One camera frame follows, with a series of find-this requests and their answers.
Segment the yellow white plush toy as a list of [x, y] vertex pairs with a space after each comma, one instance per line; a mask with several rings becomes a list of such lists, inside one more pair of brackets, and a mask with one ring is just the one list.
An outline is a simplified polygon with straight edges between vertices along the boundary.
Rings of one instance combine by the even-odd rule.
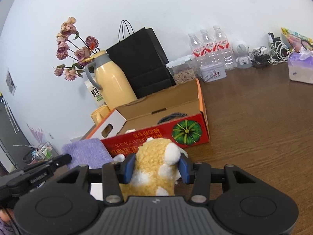
[[187, 152], [167, 138], [148, 138], [135, 155], [132, 178], [120, 184], [124, 200], [130, 196], [174, 196], [181, 177], [178, 164]]

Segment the purple knitted cloth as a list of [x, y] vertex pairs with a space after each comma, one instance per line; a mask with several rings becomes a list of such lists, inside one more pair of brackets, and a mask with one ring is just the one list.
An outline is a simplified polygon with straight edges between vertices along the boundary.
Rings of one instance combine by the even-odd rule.
[[97, 169], [113, 161], [102, 141], [97, 138], [66, 144], [62, 147], [62, 154], [69, 154], [72, 157], [71, 163], [67, 165], [69, 169], [78, 165], [88, 165], [91, 169]]

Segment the dark grey cabinet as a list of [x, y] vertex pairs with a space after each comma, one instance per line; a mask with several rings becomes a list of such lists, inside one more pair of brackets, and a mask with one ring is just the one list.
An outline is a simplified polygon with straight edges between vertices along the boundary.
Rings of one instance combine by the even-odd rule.
[[29, 142], [19, 129], [4, 97], [1, 94], [1, 161], [7, 171], [27, 166], [24, 157], [30, 150]]

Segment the yellow mug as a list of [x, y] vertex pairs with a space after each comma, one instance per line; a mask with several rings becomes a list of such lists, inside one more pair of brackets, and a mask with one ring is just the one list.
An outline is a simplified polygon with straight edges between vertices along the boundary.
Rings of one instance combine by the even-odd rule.
[[101, 123], [106, 116], [110, 114], [110, 109], [108, 108], [107, 105], [103, 105], [96, 109], [93, 113], [91, 113], [91, 119], [93, 120], [95, 125], [98, 125]]

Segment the red cardboard pumpkin box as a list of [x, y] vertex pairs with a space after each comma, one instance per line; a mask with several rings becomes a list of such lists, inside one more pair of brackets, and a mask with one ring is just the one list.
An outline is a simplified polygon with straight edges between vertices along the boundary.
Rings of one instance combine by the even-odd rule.
[[135, 153], [150, 137], [170, 139], [183, 149], [209, 142], [198, 79], [115, 108], [86, 136], [100, 139], [111, 156]]

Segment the white milk carton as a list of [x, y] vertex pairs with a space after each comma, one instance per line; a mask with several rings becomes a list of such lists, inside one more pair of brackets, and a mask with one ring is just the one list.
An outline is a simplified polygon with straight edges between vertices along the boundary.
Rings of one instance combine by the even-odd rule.
[[106, 104], [101, 92], [89, 81], [84, 81], [85, 86], [88, 89], [88, 92], [91, 94], [93, 100], [97, 104], [98, 107], [101, 107]]

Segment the yellow thermos jug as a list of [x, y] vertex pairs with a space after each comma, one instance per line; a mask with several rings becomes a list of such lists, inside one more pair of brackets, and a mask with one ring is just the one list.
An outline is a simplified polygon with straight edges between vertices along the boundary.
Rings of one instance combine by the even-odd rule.
[[100, 91], [110, 110], [137, 100], [126, 75], [106, 51], [100, 51], [84, 62], [87, 78]]

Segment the white printed tin box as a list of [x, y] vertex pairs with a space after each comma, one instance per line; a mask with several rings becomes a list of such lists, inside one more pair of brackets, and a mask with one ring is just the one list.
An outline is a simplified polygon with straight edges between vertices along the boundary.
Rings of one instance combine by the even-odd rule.
[[227, 77], [222, 63], [200, 66], [200, 76], [204, 83], [213, 82]]

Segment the clear seed container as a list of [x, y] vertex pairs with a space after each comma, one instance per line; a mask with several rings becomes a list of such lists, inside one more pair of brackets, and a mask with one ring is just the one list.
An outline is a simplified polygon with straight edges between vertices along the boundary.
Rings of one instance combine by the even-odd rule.
[[197, 64], [194, 55], [187, 55], [168, 62], [166, 68], [176, 84], [183, 84], [197, 78]]

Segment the dried pink flower bouquet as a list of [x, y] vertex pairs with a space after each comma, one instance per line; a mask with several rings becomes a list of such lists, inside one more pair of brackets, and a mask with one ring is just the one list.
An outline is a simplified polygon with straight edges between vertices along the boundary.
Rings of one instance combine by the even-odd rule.
[[87, 68], [90, 58], [100, 52], [99, 41], [88, 36], [82, 38], [76, 28], [76, 18], [69, 17], [62, 23], [56, 36], [56, 57], [59, 61], [71, 59], [71, 65], [60, 64], [54, 68], [57, 77], [63, 76], [67, 81], [82, 78], [83, 73], [93, 73], [93, 68]]

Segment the middle water bottle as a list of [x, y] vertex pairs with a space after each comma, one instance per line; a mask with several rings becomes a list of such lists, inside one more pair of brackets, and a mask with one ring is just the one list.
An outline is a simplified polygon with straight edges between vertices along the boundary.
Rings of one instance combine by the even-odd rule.
[[217, 64], [220, 60], [215, 39], [209, 35], [206, 29], [201, 29], [200, 32], [208, 63]]

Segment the water bottle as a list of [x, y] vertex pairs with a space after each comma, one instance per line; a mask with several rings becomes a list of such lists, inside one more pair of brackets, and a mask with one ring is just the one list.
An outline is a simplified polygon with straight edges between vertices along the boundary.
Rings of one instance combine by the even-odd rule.
[[237, 65], [227, 35], [221, 30], [218, 25], [214, 25], [213, 29], [215, 42], [222, 57], [225, 70], [228, 71], [235, 69]]
[[208, 63], [217, 64], [220, 60], [215, 39], [209, 35], [206, 29], [201, 29], [200, 32]]
[[192, 51], [192, 54], [195, 56], [196, 61], [200, 66], [206, 65], [206, 53], [201, 41], [196, 37], [196, 34], [189, 33], [189, 45]]

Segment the left water bottle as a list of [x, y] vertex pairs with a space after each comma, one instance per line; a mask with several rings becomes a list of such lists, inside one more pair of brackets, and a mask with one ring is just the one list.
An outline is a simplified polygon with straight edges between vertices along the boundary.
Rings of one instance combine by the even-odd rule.
[[192, 54], [195, 56], [196, 61], [200, 66], [206, 65], [206, 53], [201, 41], [196, 37], [196, 34], [189, 33], [189, 45], [192, 51]]

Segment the black paper bag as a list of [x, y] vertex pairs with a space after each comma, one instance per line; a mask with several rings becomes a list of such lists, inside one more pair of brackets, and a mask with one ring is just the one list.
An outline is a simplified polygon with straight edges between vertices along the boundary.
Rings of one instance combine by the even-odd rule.
[[152, 28], [134, 31], [127, 20], [122, 20], [118, 42], [107, 53], [124, 72], [137, 98], [176, 85], [166, 68], [169, 62]]

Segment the small white robot toy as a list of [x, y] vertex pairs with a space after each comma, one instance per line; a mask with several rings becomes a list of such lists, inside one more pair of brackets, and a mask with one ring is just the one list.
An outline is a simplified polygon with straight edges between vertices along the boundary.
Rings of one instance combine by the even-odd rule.
[[233, 44], [233, 53], [236, 56], [237, 68], [248, 69], [252, 67], [249, 46], [244, 41], [237, 41]]

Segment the right water bottle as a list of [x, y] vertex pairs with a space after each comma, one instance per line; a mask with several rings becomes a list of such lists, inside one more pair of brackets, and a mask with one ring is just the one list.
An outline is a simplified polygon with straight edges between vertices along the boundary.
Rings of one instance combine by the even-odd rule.
[[222, 57], [225, 70], [228, 71], [235, 69], [237, 65], [227, 35], [221, 30], [218, 25], [214, 25], [213, 29], [215, 42]]

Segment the colourful snack bag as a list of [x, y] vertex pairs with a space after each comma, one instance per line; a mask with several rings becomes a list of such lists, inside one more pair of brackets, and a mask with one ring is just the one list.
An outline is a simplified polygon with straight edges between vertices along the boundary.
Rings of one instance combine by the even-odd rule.
[[304, 50], [308, 49], [312, 51], [312, 39], [306, 36], [303, 36], [295, 31], [292, 31], [287, 28], [281, 28], [283, 36], [287, 39], [292, 50], [294, 52], [300, 52], [301, 47]]

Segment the wall paper notice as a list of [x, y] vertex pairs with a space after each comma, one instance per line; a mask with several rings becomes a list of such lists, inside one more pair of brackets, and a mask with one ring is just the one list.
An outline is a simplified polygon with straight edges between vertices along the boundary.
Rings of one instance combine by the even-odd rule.
[[12, 79], [12, 76], [10, 74], [9, 69], [7, 69], [7, 73], [6, 73], [6, 85], [8, 87], [10, 94], [12, 94], [14, 96], [15, 91], [16, 91], [16, 85], [13, 82], [13, 79]]

